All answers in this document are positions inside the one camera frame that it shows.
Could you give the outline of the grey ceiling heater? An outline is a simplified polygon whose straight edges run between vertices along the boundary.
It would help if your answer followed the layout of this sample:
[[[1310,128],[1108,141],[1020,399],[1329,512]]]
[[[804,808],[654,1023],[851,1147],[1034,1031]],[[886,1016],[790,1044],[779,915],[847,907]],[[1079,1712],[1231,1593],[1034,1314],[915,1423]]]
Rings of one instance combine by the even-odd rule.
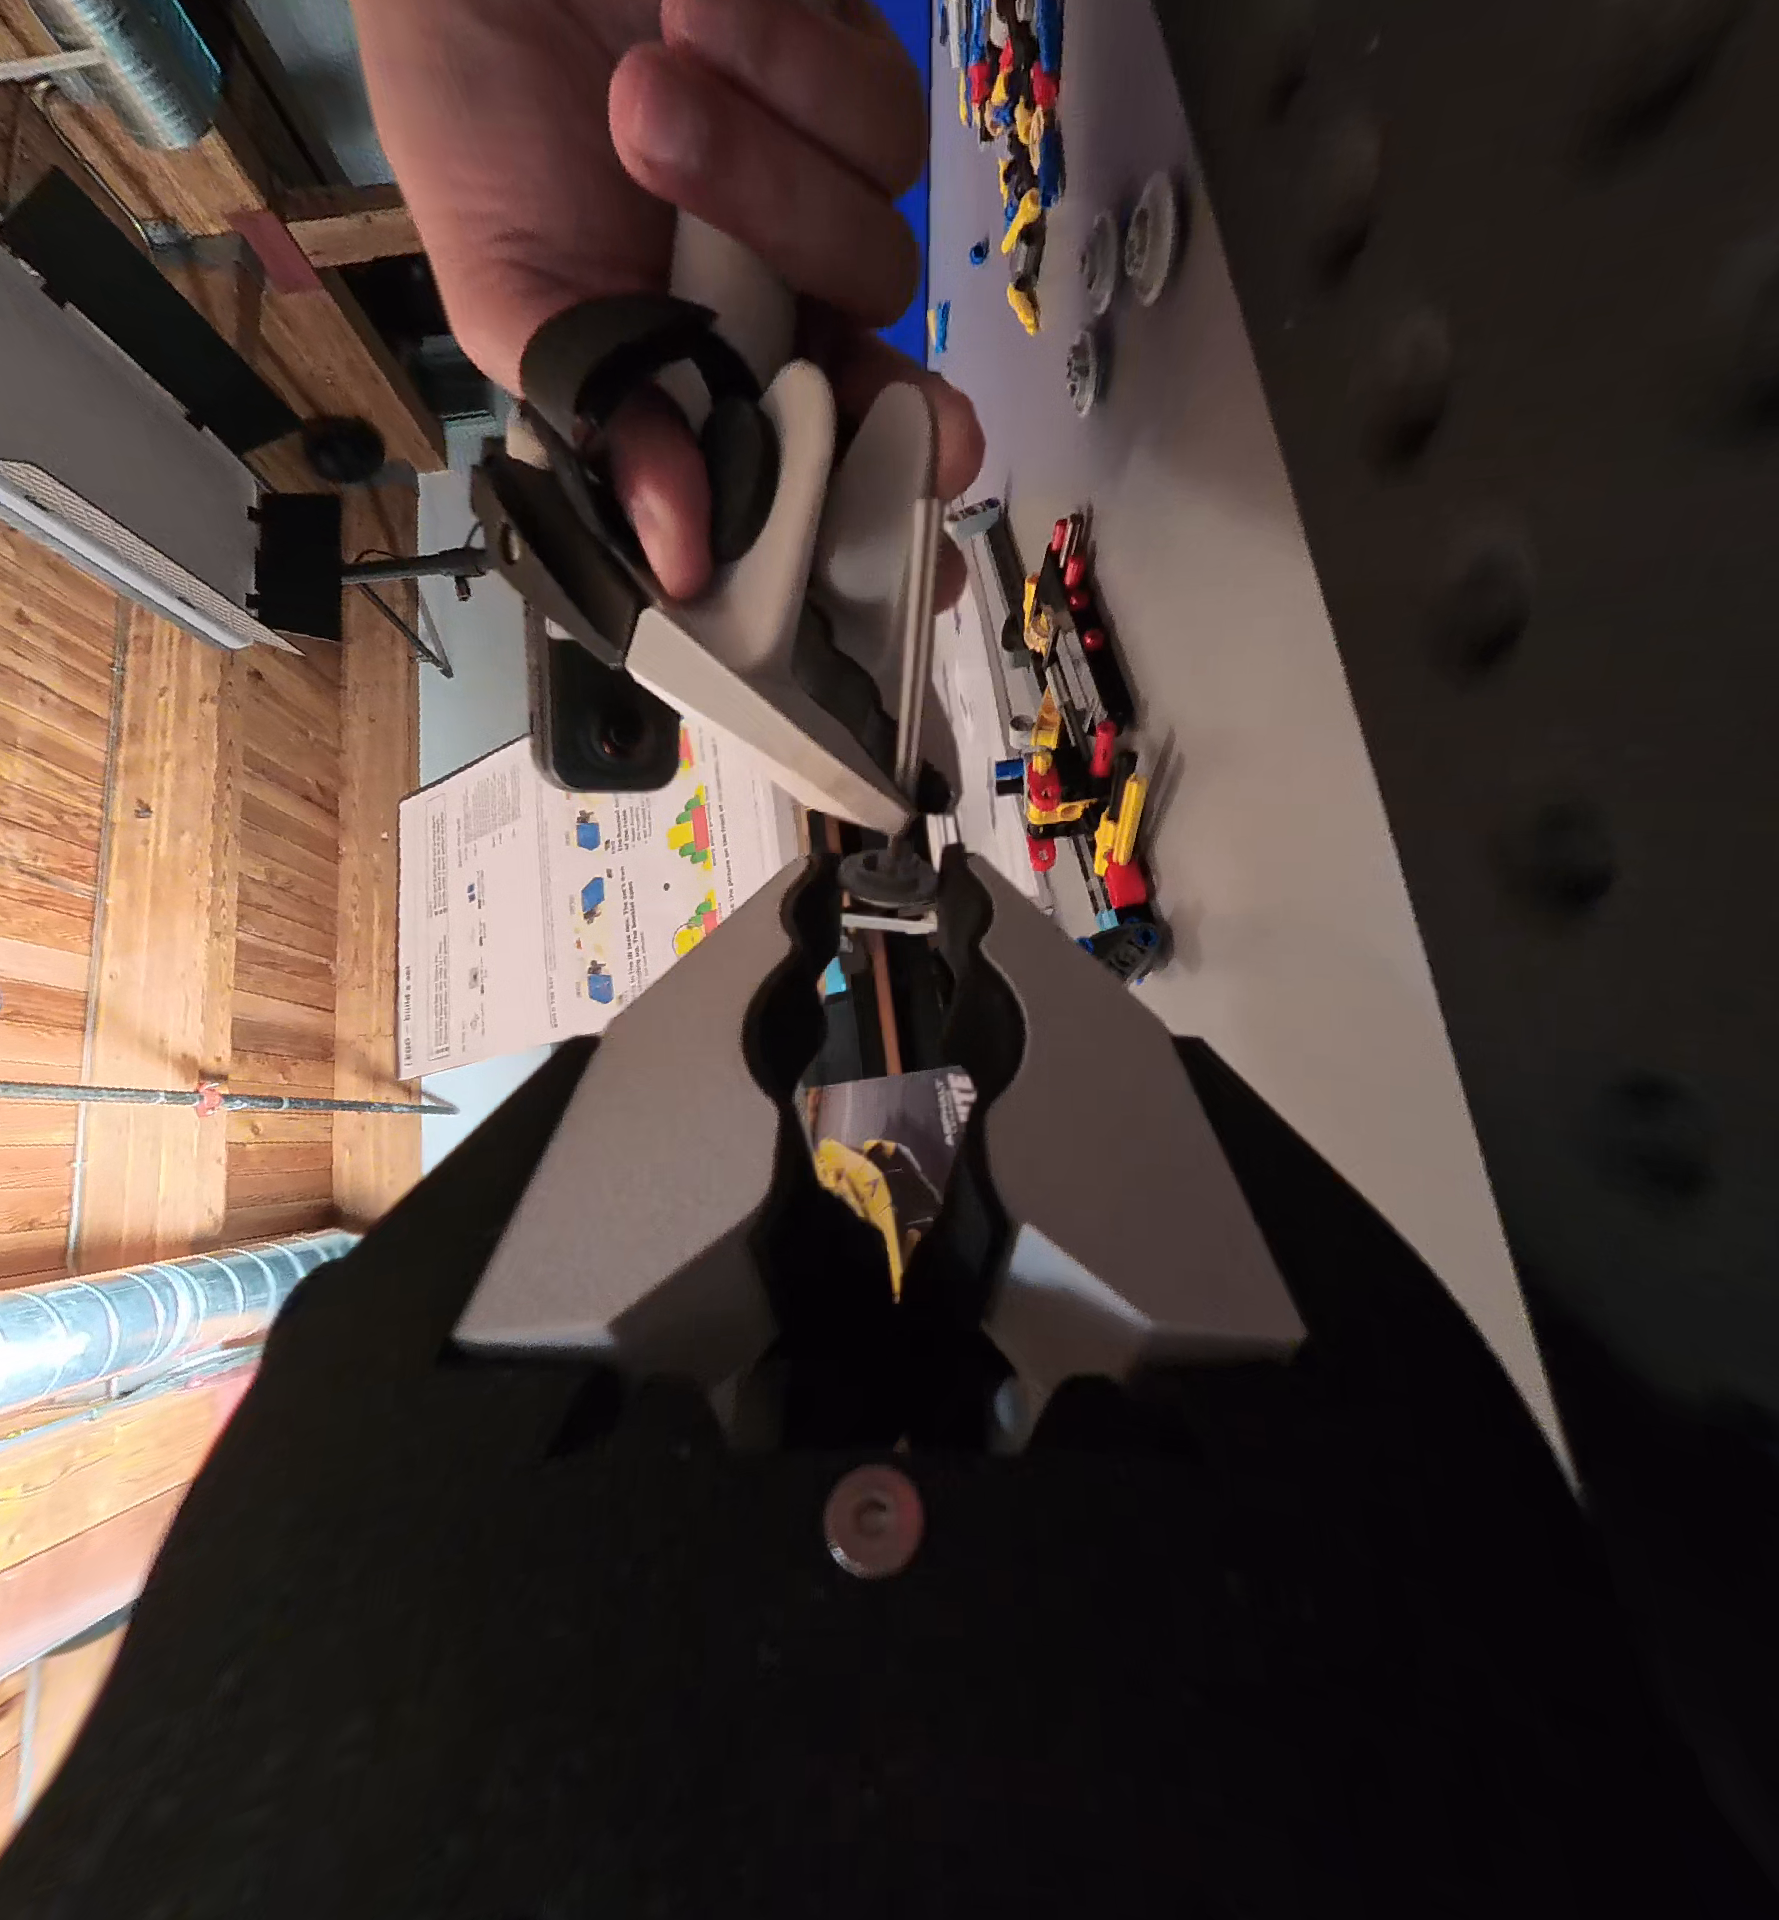
[[[262,482],[0,240],[0,523],[217,644],[298,655],[255,609]]]

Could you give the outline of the grey lego axle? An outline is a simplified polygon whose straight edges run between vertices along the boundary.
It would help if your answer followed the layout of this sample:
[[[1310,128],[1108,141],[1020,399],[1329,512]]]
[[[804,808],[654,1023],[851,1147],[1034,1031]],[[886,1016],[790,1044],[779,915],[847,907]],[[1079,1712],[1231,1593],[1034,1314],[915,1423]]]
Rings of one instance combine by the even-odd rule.
[[[925,825],[925,709],[930,678],[930,639],[934,639],[934,548],[944,532],[944,502],[911,502],[911,533],[902,553],[902,594],[899,594],[899,704],[894,704],[894,758],[893,781],[902,799],[902,826],[894,849],[911,849]]]

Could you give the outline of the blue plastic bin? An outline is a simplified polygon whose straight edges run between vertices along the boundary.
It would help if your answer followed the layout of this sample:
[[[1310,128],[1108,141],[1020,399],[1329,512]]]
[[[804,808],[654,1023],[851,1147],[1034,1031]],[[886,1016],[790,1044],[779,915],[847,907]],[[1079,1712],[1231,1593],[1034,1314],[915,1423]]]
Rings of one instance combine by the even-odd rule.
[[[874,326],[874,339],[906,355],[915,367],[928,364],[928,231],[930,231],[930,153],[925,153],[921,173],[893,202],[894,221],[894,310]]]

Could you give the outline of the black ceiling box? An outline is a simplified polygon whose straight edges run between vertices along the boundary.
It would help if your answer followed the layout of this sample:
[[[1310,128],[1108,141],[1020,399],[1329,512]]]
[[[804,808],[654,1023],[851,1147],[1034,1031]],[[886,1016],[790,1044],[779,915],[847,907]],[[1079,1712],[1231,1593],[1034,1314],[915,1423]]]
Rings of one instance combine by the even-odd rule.
[[[74,177],[48,169],[0,218],[0,240],[55,304],[96,326],[235,454],[301,432],[301,415],[184,301]]]

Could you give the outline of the small black blue lego assembly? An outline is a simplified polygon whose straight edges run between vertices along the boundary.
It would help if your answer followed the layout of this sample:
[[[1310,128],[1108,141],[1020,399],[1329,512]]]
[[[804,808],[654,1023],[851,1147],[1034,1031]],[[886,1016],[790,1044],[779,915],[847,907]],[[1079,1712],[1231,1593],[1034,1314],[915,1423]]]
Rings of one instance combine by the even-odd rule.
[[[1094,956],[1121,985],[1148,981],[1173,957],[1169,923],[1148,904],[1099,915],[1094,936],[1079,936],[1079,946]]]

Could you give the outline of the thin metal ceiling pipe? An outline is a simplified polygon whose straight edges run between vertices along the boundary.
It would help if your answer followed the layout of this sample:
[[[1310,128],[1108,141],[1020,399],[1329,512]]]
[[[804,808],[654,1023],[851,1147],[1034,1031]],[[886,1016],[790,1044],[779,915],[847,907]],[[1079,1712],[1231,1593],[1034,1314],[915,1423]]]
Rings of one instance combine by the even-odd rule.
[[[169,1107],[169,1114],[306,1114],[306,1118],[417,1118],[417,1119],[442,1119],[461,1118],[454,1103],[429,1098],[429,1102],[390,1102],[390,1098],[298,1098],[298,1094],[228,1094],[223,1084],[198,1088],[96,1088],[96,1084],[5,1084],[0,1103],[119,1103],[119,1107]]]

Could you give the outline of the partly built lego chassis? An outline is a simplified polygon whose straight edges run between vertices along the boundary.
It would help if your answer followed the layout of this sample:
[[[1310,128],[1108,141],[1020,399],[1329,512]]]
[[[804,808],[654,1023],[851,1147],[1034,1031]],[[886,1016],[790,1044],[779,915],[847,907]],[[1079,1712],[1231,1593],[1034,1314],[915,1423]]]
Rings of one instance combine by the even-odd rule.
[[[1094,915],[1086,946],[1153,946],[1160,907],[1142,842],[1142,709],[1099,590],[1094,512],[1061,515],[1037,561],[1028,561],[998,500],[955,507],[946,532],[996,640],[998,817],[1013,817],[1034,883],[1058,872],[1079,883]]]

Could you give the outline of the yellow car lego box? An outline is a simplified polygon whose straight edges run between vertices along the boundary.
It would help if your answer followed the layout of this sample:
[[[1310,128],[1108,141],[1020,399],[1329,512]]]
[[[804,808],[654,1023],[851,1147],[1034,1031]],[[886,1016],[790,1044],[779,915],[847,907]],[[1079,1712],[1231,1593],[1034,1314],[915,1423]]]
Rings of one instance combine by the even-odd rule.
[[[944,1213],[976,1102],[955,1065],[796,1094],[812,1171],[882,1239],[893,1299]]]

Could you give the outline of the person's right hand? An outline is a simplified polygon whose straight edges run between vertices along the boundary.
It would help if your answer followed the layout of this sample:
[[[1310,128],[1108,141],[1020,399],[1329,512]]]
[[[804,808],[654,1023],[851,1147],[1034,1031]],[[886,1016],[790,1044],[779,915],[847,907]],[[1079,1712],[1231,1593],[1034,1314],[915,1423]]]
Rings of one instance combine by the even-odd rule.
[[[453,334],[522,396],[572,304],[663,293],[676,214],[796,293],[796,343],[861,422],[928,393],[934,490],[987,454],[976,405],[874,339],[893,202],[928,153],[928,85],[874,5],[354,5],[379,147]]]

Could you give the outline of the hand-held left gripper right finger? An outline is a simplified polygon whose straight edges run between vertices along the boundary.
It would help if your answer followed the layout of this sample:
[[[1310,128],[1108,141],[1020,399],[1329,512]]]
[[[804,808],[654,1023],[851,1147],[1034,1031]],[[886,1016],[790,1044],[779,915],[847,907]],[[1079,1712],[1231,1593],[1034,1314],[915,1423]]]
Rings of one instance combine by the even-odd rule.
[[[1173,1032],[984,855],[938,867],[976,1084],[944,1252],[1020,1379],[1290,1358],[1305,1320]]]

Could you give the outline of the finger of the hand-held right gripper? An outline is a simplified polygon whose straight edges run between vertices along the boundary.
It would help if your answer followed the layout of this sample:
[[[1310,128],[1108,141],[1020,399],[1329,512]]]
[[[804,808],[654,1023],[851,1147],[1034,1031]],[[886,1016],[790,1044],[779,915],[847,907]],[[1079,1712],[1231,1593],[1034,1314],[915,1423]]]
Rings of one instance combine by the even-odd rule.
[[[869,692],[862,709],[874,711],[874,682],[833,644],[815,607],[802,614],[779,663],[757,671],[721,663],[667,609],[647,609],[631,640],[631,673],[671,709],[750,748],[796,804],[882,837],[921,820],[893,773],[823,700],[828,692]]]

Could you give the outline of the printed instruction sheet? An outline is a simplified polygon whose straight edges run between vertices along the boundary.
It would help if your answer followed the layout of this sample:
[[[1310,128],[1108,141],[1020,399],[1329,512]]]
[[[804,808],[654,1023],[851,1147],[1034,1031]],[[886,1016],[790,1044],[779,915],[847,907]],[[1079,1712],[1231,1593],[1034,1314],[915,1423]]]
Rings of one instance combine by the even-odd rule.
[[[659,791],[567,791],[512,739],[400,799],[395,1069],[597,1032],[804,853],[804,808],[687,722]]]

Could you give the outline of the pile of colourful lego pieces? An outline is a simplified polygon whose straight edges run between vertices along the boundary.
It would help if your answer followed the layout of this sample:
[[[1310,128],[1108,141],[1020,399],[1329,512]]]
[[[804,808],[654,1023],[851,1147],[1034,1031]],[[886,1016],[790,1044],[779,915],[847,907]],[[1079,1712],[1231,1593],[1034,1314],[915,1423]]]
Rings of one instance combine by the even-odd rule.
[[[944,5],[959,124],[998,160],[1008,304],[1041,334],[1041,256],[1067,199],[1067,5]]]

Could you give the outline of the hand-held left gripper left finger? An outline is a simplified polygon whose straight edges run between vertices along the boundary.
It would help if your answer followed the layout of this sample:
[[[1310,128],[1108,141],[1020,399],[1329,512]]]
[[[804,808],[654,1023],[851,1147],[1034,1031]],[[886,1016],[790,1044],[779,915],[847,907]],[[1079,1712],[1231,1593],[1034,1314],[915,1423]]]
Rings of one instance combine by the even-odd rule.
[[[837,942],[837,872],[796,859],[606,1027],[453,1332],[465,1353],[745,1375],[770,1351],[757,1218],[804,1157]]]

